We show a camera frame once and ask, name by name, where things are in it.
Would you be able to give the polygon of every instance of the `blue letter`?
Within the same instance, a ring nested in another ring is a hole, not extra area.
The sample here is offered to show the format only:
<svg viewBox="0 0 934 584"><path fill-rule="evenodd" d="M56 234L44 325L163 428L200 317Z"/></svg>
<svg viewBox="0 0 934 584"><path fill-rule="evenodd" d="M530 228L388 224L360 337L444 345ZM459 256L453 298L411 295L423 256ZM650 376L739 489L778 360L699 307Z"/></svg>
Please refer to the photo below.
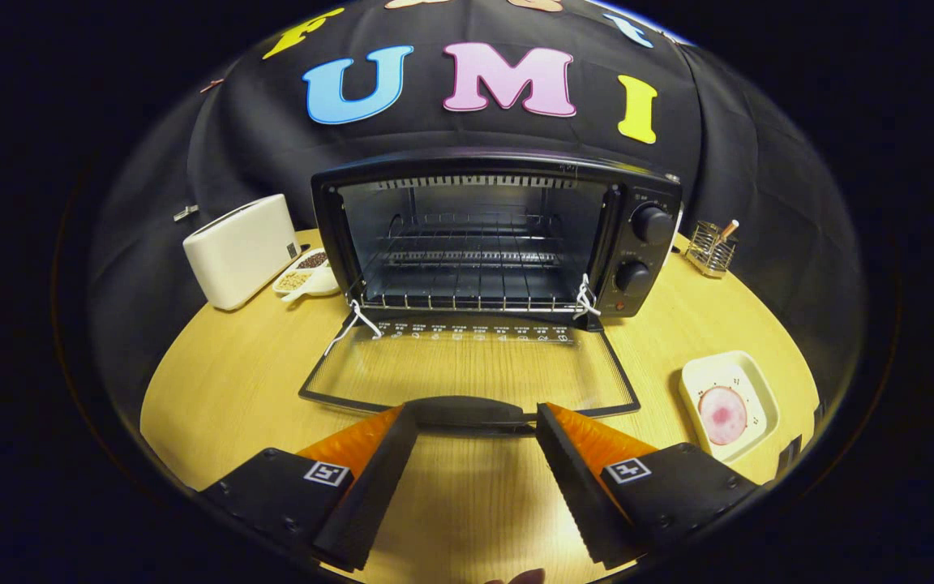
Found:
<svg viewBox="0 0 934 584"><path fill-rule="evenodd" d="M644 45L648 49L655 48L655 45L652 45L651 41L648 41L646 38L644 38L644 31L636 28L633 23L622 18L622 16L604 15L604 18L611 19L611 22L619 25L619 30L622 31L622 34L625 34L626 37L629 37L629 40L633 41L633 43Z"/></svg>
<svg viewBox="0 0 934 584"><path fill-rule="evenodd" d="M403 85L403 59L413 52L410 45L377 49L366 60L377 63L377 88L369 97L349 102L341 95L345 69L353 59L337 59L308 71L308 116L319 123L348 123L369 118L392 107Z"/></svg>

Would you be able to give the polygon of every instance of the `white toaster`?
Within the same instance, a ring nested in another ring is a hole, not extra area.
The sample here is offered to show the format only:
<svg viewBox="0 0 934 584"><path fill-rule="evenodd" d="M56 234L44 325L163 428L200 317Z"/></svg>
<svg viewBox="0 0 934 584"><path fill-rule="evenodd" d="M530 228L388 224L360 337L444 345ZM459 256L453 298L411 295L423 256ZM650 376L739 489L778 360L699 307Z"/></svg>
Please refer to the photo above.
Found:
<svg viewBox="0 0 934 584"><path fill-rule="evenodd" d="M236 310L299 254L283 195L252 200L182 241L208 303Z"/></svg>

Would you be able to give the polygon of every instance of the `wooden table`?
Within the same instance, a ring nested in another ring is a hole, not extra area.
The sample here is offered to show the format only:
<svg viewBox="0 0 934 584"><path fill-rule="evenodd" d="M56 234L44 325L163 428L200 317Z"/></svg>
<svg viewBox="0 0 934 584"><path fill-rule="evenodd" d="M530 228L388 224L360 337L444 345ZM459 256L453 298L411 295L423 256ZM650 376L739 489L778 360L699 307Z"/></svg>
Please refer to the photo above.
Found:
<svg viewBox="0 0 934 584"><path fill-rule="evenodd" d="M319 246L318 230L298 238ZM686 249L687 240L678 236L677 245ZM295 452L362 419L297 395L348 314L339 294L288 306L268 287L233 313L205 306L153 375L142 436L199 491L263 448ZM782 449L796 436L804 448L811 439L819 400L808 365L781 323L731 274L710 280L671 255L641 313L611 319L605 329L641 402L637 413L602 419L609 426L659 448L696 441L677 391L679 370L690 359L741 349L762 367L781 420L730 466L764 483L776 474ZM353 577L481 584L534 568L557 583L608 574L589 560L538 442L423 435L370 561Z"/></svg>

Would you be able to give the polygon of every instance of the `metal pen holder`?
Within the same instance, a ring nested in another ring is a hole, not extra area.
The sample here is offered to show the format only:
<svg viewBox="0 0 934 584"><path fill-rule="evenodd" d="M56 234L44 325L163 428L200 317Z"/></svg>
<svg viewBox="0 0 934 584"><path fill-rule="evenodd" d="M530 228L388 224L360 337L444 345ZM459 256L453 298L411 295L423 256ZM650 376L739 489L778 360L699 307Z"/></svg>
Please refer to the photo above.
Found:
<svg viewBox="0 0 934 584"><path fill-rule="evenodd" d="M719 240L722 230L718 225L707 221L698 221L694 235L687 247L687 259L707 277L724 277L734 259L737 238L727 236Z"/></svg>

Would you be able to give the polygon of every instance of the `oven control knob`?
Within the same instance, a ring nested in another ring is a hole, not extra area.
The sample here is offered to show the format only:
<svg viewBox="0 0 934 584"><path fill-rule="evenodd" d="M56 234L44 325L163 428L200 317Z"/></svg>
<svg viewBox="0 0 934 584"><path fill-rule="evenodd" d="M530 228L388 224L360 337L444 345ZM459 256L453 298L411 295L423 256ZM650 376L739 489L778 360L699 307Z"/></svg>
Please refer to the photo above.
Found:
<svg viewBox="0 0 934 584"><path fill-rule="evenodd" d="M652 245L667 243L675 232L672 215L652 204L640 207L633 213L633 233L642 241Z"/></svg>
<svg viewBox="0 0 934 584"><path fill-rule="evenodd" d="M619 267L615 274L615 285L627 296L644 296L651 289L653 274L641 262L629 262Z"/></svg>

